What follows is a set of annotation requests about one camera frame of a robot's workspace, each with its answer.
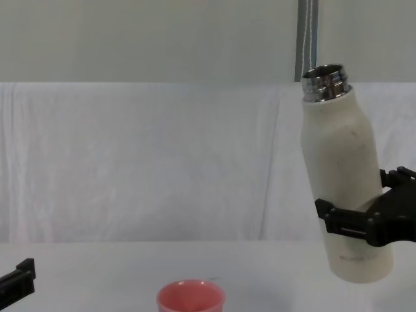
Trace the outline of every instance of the metal bottle rim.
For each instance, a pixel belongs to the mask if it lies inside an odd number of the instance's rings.
[[[352,87],[342,64],[327,64],[305,72],[302,89],[305,102],[322,102],[343,96]]]

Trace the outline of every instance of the black clamp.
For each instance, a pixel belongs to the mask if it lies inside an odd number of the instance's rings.
[[[34,293],[34,259],[26,259],[16,270],[0,278],[0,310]]]
[[[336,208],[317,199],[319,218],[328,233],[364,239],[375,247],[396,241],[416,242],[416,172],[398,167],[380,170],[382,186],[391,190],[379,196],[367,211]]]

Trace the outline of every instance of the pink cup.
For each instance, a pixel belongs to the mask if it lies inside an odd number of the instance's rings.
[[[175,281],[157,295],[159,312],[222,312],[225,301],[219,286],[200,279]]]

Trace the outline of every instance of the water bottle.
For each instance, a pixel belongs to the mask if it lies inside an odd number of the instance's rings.
[[[302,152],[314,200],[366,211],[382,194],[374,133],[340,64],[319,66],[302,77]],[[393,267],[390,245],[331,234],[320,222],[331,271],[353,283],[382,279]]]

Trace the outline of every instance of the table surface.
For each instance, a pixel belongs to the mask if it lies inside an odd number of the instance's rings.
[[[393,247],[392,273],[364,285],[334,276],[321,242],[0,244],[0,274],[35,258],[36,292],[7,311],[157,311],[164,284],[202,278],[224,312],[414,312],[416,245]]]

